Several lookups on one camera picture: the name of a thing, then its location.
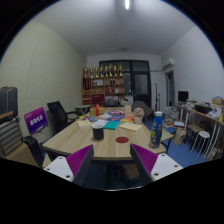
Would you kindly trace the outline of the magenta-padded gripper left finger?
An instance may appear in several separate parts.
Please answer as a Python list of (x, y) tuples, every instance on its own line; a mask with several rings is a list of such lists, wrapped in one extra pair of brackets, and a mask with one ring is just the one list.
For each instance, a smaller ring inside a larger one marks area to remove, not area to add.
[(57, 157), (44, 170), (77, 185), (82, 185), (93, 155), (94, 147), (89, 145), (67, 157)]

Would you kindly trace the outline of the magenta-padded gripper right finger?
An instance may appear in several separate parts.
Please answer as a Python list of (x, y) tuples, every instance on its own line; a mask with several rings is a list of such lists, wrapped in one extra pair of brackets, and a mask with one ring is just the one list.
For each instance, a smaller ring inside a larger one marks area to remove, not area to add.
[(140, 178), (144, 185), (182, 169), (176, 161), (166, 153), (155, 154), (141, 146), (131, 144), (130, 154), (137, 166)]

